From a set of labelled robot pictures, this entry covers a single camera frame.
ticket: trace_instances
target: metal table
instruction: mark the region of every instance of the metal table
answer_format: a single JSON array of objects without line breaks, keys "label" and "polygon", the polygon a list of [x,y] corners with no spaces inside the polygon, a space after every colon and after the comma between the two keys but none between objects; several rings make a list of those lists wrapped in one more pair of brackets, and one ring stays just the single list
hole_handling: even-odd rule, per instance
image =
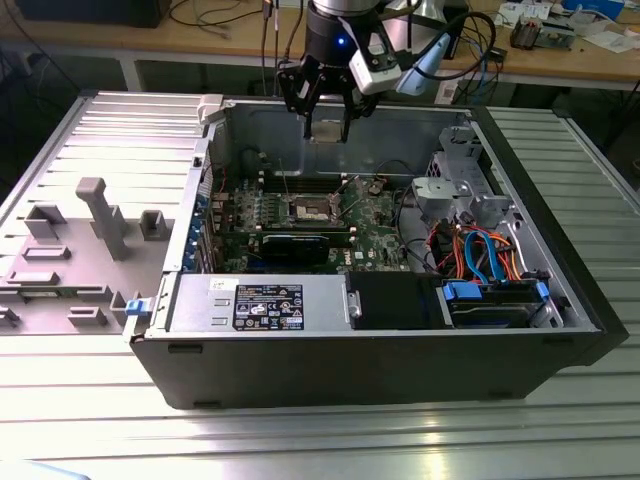
[{"label": "metal table", "polygon": [[[158,125],[178,124],[173,135],[186,137],[176,138],[198,136],[195,112],[193,118],[184,117],[161,106],[189,105],[197,97],[131,94],[112,100],[132,105],[127,113],[109,117],[120,120],[104,120],[103,114],[103,123],[144,113]],[[10,218],[19,209],[11,207],[28,201],[34,188],[48,188],[38,187],[37,179],[69,155],[69,142],[79,140],[78,128],[91,128],[96,115],[90,112],[96,108],[87,99],[74,105],[2,206],[2,265],[11,256],[11,242],[16,243],[12,237],[20,236]],[[523,401],[178,411],[166,405],[120,335],[0,336],[2,458],[34,459],[109,480],[134,475],[456,480],[640,475],[640,256],[624,256],[616,248],[624,245],[637,252],[640,218],[632,211],[637,205],[621,193],[602,199],[609,206],[592,214],[589,202],[583,207],[580,202],[596,198],[599,187],[613,184],[625,191],[608,162],[583,159],[579,168],[586,171],[574,178],[561,175],[575,172],[578,160],[567,160],[571,155],[566,153],[550,157],[530,148],[530,138],[522,138],[535,136],[535,128],[544,131],[545,124],[547,129],[560,128],[565,120],[549,124],[544,121],[548,113],[541,111],[492,113],[509,125],[509,141],[521,142],[517,153],[529,156],[527,168],[538,185],[554,191],[558,200],[552,210],[565,219],[563,226],[578,233],[600,232],[573,238],[581,255],[600,253],[587,263],[599,272],[596,280],[631,333],[602,361],[560,372]],[[171,130],[158,125],[154,128]],[[93,140],[108,143],[113,133],[103,131]],[[143,141],[149,134],[131,131],[129,136]],[[589,143],[586,138],[574,140]],[[76,150],[77,162],[59,163],[76,165],[78,174],[89,162],[107,169],[116,165],[109,152],[117,148],[122,146],[104,147],[102,160]],[[157,162],[159,168],[162,160]],[[165,175],[178,182],[181,178],[178,171]],[[66,189],[72,192],[74,186],[50,190],[50,199],[62,208]],[[631,213],[621,213],[618,202]],[[137,208],[134,202],[132,211]],[[170,204],[166,211],[169,216]],[[579,223],[591,216],[599,219],[600,227]],[[614,233],[626,237],[607,235],[603,224],[617,225]]]}]

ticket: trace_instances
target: open computer chassis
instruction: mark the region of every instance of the open computer chassis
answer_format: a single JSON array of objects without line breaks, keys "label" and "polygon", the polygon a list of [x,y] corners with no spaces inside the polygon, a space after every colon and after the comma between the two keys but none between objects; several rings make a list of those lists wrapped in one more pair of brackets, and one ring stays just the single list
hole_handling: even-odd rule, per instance
[{"label": "open computer chassis", "polygon": [[347,144],[339,112],[306,142],[279,102],[205,102],[131,336],[169,404],[521,398],[626,338],[487,110],[382,106]]},{"label": "open computer chassis", "polygon": [[600,171],[550,112],[381,105],[344,144],[337,104],[306,140],[279,101],[139,97],[79,100],[3,206],[0,333],[124,327],[178,408],[522,398],[627,336],[556,218],[584,206],[532,180]]}]

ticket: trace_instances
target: warning label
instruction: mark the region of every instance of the warning label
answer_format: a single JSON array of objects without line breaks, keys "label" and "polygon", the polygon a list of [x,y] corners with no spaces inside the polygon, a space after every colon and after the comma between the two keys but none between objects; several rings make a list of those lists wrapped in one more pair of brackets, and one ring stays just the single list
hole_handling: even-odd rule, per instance
[{"label": "warning label", "polygon": [[238,285],[233,328],[304,330],[302,285]]}]

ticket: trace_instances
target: desk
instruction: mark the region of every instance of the desk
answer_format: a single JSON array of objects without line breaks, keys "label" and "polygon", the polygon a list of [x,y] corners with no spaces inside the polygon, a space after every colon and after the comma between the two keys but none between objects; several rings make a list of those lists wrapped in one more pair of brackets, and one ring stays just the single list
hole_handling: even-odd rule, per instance
[{"label": "desk", "polygon": [[[222,0],[200,0],[200,8],[219,6]],[[472,0],[478,11],[496,11],[499,1]],[[248,0],[234,9],[233,16],[259,8],[260,2]],[[176,12],[179,18],[192,21],[191,9],[186,6]],[[220,19],[228,18],[221,12]],[[279,51],[282,52],[291,31],[297,10],[281,9]],[[260,65],[261,15],[253,15],[229,24],[231,38],[222,39],[195,27],[187,27],[166,18],[156,29],[137,29],[124,26],[86,25],[59,22],[31,22],[22,19],[22,26],[51,54],[115,58],[120,62],[127,84],[133,91],[144,90],[137,69],[141,60]],[[625,11],[622,22],[640,23],[640,14]],[[304,49],[304,20],[294,39],[291,57],[299,58]],[[614,54],[582,39],[576,39],[570,51],[553,49],[517,50],[509,47],[507,28],[498,29],[497,46],[508,50],[501,82],[553,85],[611,90],[630,90],[640,78],[640,53],[631,50]],[[5,51],[35,52],[20,31],[6,16],[0,18],[0,42]],[[272,64],[273,31],[267,38],[267,64]],[[441,71],[460,71],[473,60],[468,48],[460,49],[453,60],[444,61]]]}]

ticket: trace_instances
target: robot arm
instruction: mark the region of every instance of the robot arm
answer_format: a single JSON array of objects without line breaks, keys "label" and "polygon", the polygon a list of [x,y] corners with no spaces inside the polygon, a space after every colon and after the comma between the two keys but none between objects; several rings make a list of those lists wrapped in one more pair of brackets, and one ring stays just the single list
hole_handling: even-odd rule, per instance
[{"label": "robot arm", "polygon": [[[380,0],[310,0],[307,7],[305,53],[299,64],[282,65],[278,83],[290,112],[305,117],[305,138],[311,138],[313,110],[323,95],[339,95],[345,105],[341,141],[351,122],[370,116],[382,92],[419,95],[435,76],[449,44],[449,32],[466,18],[487,22],[491,40],[495,27],[489,17],[470,12],[446,23],[444,0],[396,0],[386,9]],[[409,48],[419,53],[414,55]],[[458,76],[475,69],[484,58]]]}]

